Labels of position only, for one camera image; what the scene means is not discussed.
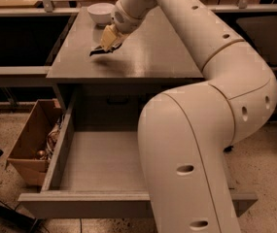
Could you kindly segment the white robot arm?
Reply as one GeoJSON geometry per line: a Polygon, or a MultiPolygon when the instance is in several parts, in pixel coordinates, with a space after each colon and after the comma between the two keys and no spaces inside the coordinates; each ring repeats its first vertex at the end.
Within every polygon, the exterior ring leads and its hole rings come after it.
{"type": "Polygon", "coordinates": [[[160,7],[204,77],[144,107],[138,146],[158,233],[241,233],[224,148],[258,131],[277,103],[260,55],[199,0],[119,0],[101,46],[111,50],[160,7]]]}

